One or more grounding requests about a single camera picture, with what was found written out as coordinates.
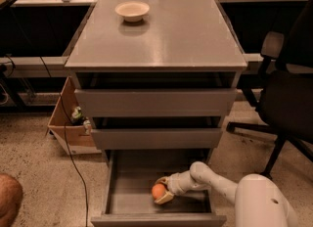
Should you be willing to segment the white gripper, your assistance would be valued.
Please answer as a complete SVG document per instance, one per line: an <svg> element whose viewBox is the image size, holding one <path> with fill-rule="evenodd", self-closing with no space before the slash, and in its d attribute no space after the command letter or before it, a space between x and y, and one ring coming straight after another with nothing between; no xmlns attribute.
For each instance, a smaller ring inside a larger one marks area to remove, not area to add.
<svg viewBox="0 0 313 227"><path fill-rule="evenodd" d="M155 200L156 204L166 204L174 199L175 196L181 196L191 189L191 176L189 171L174 173L169 177L163 176L158 178L156 184L167 185L166 191L161 197Z"/></svg>

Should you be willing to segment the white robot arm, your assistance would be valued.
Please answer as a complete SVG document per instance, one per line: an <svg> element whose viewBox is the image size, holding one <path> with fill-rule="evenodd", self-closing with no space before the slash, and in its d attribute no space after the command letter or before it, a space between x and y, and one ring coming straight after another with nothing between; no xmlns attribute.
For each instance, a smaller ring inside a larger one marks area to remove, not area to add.
<svg viewBox="0 0 313 227"><path fill-rule="evenodd" d="M295 210L270 179L249 174L235 183L201 161L190 169L159 178L152 188L156 204L166 204L189 191L213 188L235 207L236 227L298 227Z"/></svg>

